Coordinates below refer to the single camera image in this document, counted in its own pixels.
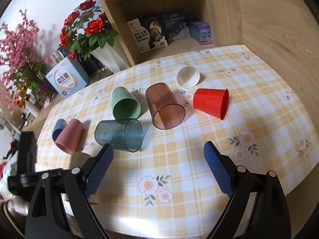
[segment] yellow plaid tablecloth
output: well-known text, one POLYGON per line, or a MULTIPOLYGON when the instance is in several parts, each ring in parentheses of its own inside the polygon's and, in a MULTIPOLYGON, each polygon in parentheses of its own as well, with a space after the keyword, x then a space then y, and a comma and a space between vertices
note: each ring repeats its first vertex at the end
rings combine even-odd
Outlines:
POLYGON ((136 153, 115 151, 99 188, 101 202, 93 209, 107 229, 152 238, 208 235, 228 201, 203 156, 209 140, 251 172, 275 170, 285 194, 319 161, 319 138, 299 98, 261 58, 236 45, 152 60, 65 99, 51 111, 40 134, 37 171, 69 168, 70 156, 51 138, 61 118, 82 121, 86 137, 80 147, 92 156, 99 152, 94 131, 101 120, 113 119, 111 94, 118 86, 126 87, 141 102, 139 120, 145 138, 136 153), (178 86, 175 66, 181 62, 200 71, 196 87, 178 86), (166 83, 186 108, 184 121, 171 130, 155 128, 147 108, 145 91, 158 82, 166 83), (223 121, 193 109, 198 88, 229 89, 223 121))

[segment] blue gripper pad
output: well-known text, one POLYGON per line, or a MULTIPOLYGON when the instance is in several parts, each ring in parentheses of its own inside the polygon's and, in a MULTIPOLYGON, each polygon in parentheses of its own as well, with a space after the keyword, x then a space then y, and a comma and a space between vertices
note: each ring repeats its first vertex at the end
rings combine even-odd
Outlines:
POLYGON ((225 166, 217 156, 217 154, 220 155, 220 153, 215 151, 217 149, 214 148, 212 144, 210 144, 210 142, 205 143, 204 157, 215 177, 215 180, 217 181, 219 188, 221 189, 221 192, 227 194, 229 198, 232 198, 234 195, 232 176, 227 172, 225 166))
POLYGON ((111 145, 109 145, 101 157, 96 161, 95 166, 86 176, 87 187, 84 190, 84 196, 89 199, 89 197, 95 194, 108 170, 110 164, 113 160, 114 151, 111 145))

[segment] light blue box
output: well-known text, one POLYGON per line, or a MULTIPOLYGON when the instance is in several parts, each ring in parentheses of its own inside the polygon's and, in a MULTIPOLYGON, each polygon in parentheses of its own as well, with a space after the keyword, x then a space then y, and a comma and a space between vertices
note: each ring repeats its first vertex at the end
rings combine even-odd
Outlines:
POLYGON ((63 98, 84 88, 89 81, 89 76, 79 61, 70 60, 68 57, 58 63, 45 77, 63 98))

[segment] plastic cup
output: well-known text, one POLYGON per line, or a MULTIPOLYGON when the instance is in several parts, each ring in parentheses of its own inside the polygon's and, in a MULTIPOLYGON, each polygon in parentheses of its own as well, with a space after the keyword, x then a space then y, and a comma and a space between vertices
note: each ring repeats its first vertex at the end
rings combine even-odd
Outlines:
POLYGON ((197 89, 193 98, 194 109, 224 119, 229 103, 228 89, 197 89))
POLYGON ((137 119, 141 105, 125 87, 117 87, 112 92, 112 112, 116 120, 137 119))
POLYGON ((143 129, 137 119, 102 120, 94 133, 96 142, 104 146, 106 143, 114 149, 136 152, 143 142, 143 129))
POLYGON ((183 88, 191 88, 198 84, 200 79, 199 71, 187 63, 179 63, 176 66, 176 80, 183 88))
POLYGON ((67 124, 68 123, 64 119, 57 120, 52 132, 52 139, 54 142, 57 140, 57 138, 59 137, 62 130, 66 127, 67 124))
POLYGON ((180 105, 165 83, 157 83, 146 90, 147 104, 153 125, 158 129, 171 129, 185 118, 185 109, 180 105))
POLYGON ((84 125, 78 119, 71 119, 68 125, 62 130, 55 144, 62 151, 71 155, 76 151, 84 125))

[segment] brown transparent cup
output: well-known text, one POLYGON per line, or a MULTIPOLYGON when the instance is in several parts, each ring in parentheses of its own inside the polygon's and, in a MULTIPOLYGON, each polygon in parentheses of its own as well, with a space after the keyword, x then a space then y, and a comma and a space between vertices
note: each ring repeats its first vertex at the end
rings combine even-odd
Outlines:
POLYGON ((154 84, 146 90, 145 95, 155 127, 171 129, 185 118, 184 107, 177 102, 167 84, 154 84))

